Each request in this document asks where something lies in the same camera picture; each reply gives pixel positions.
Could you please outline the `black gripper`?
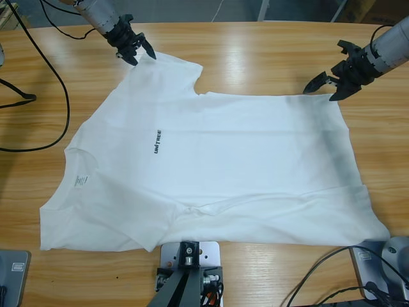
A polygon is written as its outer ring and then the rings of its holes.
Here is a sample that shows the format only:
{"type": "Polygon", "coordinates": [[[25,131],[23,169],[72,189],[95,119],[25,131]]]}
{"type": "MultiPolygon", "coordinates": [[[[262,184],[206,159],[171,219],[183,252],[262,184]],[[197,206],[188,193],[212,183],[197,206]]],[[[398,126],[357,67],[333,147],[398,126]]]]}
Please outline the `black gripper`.
{"type": "Polygon", "coordinates": [[[117,57],[126,63],[136,66],[138,61],[136,55],[140,46],[146,51],[147,55],[156,59],[156,54],[151,44],[144,38],[144,33],[136,34],[132,29],[130,22],[134,19],[132,14],[121,15],[119,21],[113,29],[105,34],[108,43],[117,48],[117,57]]]}
{"type": "MultiPolygon", "coordinates": [[[[344,84],[336,84],[336,92],[329,101],[344,100],[360,91],[361,85],[368,85],[382,75],[368,60],[365,49],[355,44],[338,44],[338,46],[348,57],[336,64],[332,68],[332,73],[344,84]]],[[[303,94],[314,93],[325,84],[332,83],[333,79],[326,72],[322,72],[307,83],[303,94]]]]}

